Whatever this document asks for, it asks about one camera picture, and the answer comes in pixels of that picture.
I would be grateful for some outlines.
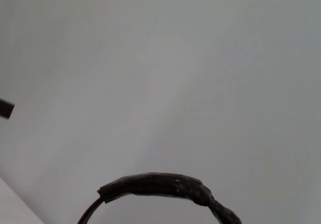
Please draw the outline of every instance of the black object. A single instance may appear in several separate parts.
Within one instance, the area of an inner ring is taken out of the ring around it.
[[[0,99],[0,116],[9,119],[14,106],[14,104]]]
[[[207,206],[221,224],[242,224],[232,210],[214,199],[200,180],[186,175],[146,173],[125,176],[102,186],[98,193],[100,197],[86,210],[78,224],[87,224],[102,202],[108,203],[129,194],[188,199],[197,205]]]

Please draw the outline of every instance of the white wall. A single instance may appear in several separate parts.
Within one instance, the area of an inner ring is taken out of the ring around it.
[[[3,0],[0,176],[48,224],[127,174],[200,178],[243,223],[321,219],[321,0]],[[91,223],[212,223],[130,196]]]

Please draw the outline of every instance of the white surface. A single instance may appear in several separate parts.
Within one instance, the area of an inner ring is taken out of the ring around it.
[[[42,224],[29,207],[0,179],[0,223]]]
[[[319,222],[321,0],[4,1],[0,176],[45,223],[147,171],[200,178],[244,224]],[[212,222],[132,196],[91,220]]]

